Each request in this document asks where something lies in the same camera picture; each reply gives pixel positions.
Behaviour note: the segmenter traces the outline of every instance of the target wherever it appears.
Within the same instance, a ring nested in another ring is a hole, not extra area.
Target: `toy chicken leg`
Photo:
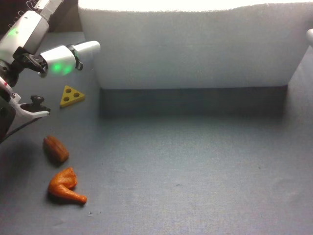
[[[86,196],[80,195],[70,190],[76,185],[77,179],[75,172],[72,167],[69,167],[54,176],[49,184],[48,191],[57,197],[86,203]]]

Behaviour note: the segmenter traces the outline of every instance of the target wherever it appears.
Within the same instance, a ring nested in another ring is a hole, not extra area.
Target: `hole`
[[[1,108],[0,109],[0,116],[2,118],[5,118],[5,116],[8,114],[8,110],[6,108]]]

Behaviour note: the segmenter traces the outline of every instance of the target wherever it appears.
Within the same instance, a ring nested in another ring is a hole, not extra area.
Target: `gray table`
[[[50,34],[41,50],[82,40]],[[15,91],[52,112],[0,145],[0,234],[312,234],[312,64],[309,49],[288,89],[104,92],[93,71],[24,71]],[[64,85],[86,100],[59,109]],[[48,134],[70,151],[62,166]],[[69,166],[83,207],[47,195]]]

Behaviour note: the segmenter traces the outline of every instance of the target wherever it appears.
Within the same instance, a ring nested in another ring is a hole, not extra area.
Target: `black knob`
[[[32,95],[30,99],[34,105],[40,105],[45,100],[45,98],[38,96],[38,95]]]

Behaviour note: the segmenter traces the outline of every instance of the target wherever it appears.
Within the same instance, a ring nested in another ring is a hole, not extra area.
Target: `dark background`
[[[26,12],[27,0],[0,0],[0,34],[8,31],[18,11]],[[82,31],[78,17],[78,0],[64,0],[50,20],[50,32]]]

